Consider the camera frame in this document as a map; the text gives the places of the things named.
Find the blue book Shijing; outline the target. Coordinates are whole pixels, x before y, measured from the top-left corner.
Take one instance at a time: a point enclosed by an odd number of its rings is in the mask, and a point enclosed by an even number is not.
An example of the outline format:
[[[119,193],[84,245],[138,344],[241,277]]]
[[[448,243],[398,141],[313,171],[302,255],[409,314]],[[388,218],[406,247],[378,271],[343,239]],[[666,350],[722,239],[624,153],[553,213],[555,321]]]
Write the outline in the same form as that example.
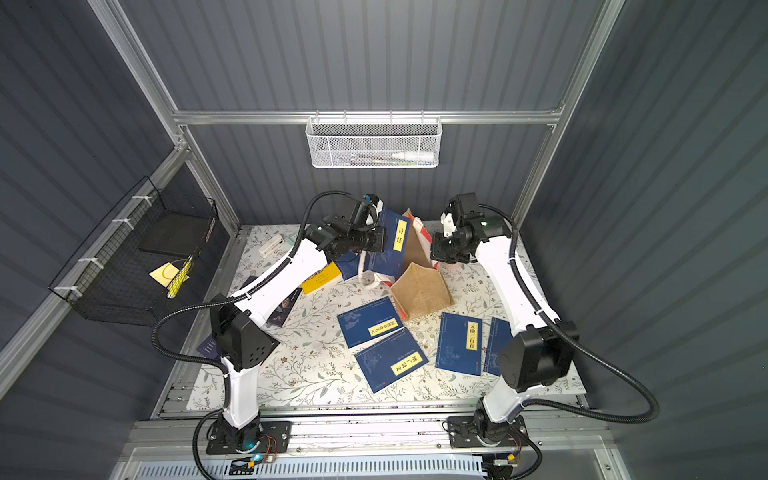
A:
[[[384,250],[367,254],[366,270],[392,284],[406,269],[405,254],[412,221],[384,208],[379,216],[379,225],[385,230]]]

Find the burlap canvas bag red panel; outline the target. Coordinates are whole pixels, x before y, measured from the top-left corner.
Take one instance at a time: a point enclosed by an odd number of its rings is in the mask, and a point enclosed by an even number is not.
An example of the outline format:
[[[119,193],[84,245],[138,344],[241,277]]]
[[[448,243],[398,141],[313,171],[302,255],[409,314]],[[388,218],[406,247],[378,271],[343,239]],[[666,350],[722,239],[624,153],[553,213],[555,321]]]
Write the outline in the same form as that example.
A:
[[[420,218],[406,211],[403,216],[412,225],[406,246],[406,269],[392,284],[366,270],[367,254],[360,253],[358,280],[366,289],[385,286],[392,297],[397,313],[405,320],[439,312],[453,305],[448,286],[438,270],[438,262],[430,259],[433,238]]]

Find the blue book Yuewei notes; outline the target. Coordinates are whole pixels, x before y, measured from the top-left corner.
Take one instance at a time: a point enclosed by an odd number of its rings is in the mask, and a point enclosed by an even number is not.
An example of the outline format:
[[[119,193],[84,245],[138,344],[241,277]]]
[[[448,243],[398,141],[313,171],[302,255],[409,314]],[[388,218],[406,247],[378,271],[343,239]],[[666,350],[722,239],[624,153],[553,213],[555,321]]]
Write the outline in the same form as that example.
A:
[[[403,327],[393,302],[383,297],[343,312],[337,320],[348,348],[377,339]]]

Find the blue book Zengguang Xianwen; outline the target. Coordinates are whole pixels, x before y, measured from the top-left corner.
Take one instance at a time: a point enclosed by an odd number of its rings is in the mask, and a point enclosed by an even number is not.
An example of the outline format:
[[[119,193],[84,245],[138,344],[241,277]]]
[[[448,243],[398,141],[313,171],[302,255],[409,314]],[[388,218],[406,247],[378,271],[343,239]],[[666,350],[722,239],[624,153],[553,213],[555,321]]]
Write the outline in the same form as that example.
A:
[[[402,328],[355,355],[371,391],[378,393],[428,363],[427,355],[407,328]]]

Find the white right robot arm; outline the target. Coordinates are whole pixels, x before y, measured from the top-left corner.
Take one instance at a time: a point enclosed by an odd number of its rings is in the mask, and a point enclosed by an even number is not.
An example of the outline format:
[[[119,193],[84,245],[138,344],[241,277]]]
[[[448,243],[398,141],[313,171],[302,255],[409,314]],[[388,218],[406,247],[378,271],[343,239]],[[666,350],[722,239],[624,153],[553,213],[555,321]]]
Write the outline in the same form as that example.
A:
[[[571,322],[562,327],[564,336],[548,325],[556,323],[558,315],[520,260],[517,228],[501,210],[479,203],[474,193],[458,194],[449,200],[440,222],[442,231],[433,239],[430,257],[446,264],[479,263],[509,323],[511,340],[498,359],[500,378],[479,400],[473,420],[478,439],[495,445],[526,400],[544,394],[567,375],[575,353],[569,342],[579,333]]]

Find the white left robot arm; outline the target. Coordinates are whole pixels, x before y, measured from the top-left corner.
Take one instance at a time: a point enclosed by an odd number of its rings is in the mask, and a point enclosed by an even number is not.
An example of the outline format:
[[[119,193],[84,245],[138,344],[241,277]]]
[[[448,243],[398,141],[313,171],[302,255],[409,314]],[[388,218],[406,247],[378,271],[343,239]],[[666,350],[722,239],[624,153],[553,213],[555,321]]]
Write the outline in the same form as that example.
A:
[[[348,252],[384,251],[386,228],[379,224],[383,202],[373,194],[357,201],[347,214],[318,224],[303,219],[292,249],[262,275],[237,290],[218,296],[211,308],[211,334],[224,368],[225,401],[221,422],[234,432],[257,423],[259,369],[278,345],[264,327],[269,316],[300,284]]]

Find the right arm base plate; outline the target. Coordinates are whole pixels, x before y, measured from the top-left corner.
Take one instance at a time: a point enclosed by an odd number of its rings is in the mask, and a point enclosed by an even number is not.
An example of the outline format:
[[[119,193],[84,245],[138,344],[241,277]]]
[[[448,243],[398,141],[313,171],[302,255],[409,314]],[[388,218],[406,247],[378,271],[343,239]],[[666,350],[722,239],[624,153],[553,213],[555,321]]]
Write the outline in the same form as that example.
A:
[[[505,448],[519,450],[527,425],[522,416],[511,422],[488,423],[474,416],[449,416],[441,427],[448,434],[454,449]]]

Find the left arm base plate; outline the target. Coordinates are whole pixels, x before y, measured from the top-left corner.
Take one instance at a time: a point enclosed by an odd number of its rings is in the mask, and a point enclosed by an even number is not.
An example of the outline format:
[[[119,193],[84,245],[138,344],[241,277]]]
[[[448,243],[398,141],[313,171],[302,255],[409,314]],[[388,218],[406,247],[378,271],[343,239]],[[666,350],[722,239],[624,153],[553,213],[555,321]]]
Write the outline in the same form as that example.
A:
[[[282,454],[288,449],[292,426],[289,421],[254,420],[242,429],[235,429],[224,419],[216,419],[206,433],[206,453]]]

